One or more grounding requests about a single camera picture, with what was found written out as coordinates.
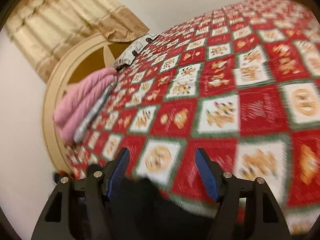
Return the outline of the beige curtain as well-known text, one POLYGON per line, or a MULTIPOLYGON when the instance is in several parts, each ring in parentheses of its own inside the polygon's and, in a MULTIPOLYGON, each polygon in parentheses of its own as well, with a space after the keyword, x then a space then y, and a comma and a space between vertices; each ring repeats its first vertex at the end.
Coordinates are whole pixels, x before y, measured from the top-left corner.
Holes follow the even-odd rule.
POLYGON ((44 82, 71 48, 94 34, 125 43, 149 31, 117 0, 21 0, 5 28, 44 82))

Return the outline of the red patchwork bedspread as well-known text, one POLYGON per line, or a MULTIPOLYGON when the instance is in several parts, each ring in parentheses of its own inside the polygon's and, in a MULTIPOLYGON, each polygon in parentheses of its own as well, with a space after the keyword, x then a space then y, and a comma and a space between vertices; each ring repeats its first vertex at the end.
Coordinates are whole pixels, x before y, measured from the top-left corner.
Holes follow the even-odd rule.
POLYGON ((195 165, 203 148, 223 170, 263 177, 292 234, 319 216, 319 23, 291 0, 245 0, 163 32, 118 74, 84 138, 73 174, 121 148, 127 175, 212 217, 195 165))

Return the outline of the white patterned pillow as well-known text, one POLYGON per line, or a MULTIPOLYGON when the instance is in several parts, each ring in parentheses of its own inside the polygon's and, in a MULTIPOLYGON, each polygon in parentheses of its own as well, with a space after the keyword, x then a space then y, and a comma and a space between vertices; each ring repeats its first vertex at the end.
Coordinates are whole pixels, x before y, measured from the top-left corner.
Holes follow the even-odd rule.
POLYGON ((116 59, 113 68, 118 69, 124 65, 131 65, 143 49, 157 37, 159 34, 147 34, 133 41, 116 59))

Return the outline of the pink folded blanket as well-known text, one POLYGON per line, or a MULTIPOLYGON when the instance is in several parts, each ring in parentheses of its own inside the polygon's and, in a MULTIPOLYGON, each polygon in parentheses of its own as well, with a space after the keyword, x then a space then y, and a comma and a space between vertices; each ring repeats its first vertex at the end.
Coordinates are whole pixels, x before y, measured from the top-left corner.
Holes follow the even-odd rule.
POLYGON ((116 77, 114 68, 103 68, 85 77, 67 91, 53 114, 56 131, 64 144, 72 144, 76 129, 116 77))

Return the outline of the grey striped folded cloth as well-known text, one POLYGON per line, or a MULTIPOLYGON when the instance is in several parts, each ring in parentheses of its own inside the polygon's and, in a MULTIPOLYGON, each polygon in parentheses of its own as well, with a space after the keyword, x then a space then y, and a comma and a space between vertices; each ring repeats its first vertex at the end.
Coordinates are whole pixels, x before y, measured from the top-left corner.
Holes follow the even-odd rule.
POLYGON ((105 88, 105 90, 103 91, 100 98, 93 104, 91 109, 85 115, 82 122, 80 122, 80 125, 77 127, 77 129, 75 130, 75 133, 73 135, 73 141, 75 143, 79 143, 83 139, 90 123, 95 119, 95 117, 97 116, 99 111, 105 105, 109 95, 114 90, 115 85, 116 85, 116 81, 112 82, 110 85, 108 85, 105 88))

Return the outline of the cream round wooden headboard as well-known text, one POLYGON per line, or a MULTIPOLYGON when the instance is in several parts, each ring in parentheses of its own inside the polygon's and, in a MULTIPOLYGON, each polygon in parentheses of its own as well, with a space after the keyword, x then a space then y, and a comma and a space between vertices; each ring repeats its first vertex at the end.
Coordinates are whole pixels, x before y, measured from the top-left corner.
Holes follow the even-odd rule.
POLYGON ((92 35, 73 46, 57 63, 47 82, 42 108, 42 134, 48 156, 57 172, 72 173, 66 148, 57 134, 53 113, 67 91, 86 76, 113 66, 129 43, 109 42, 103 35, 92 35))

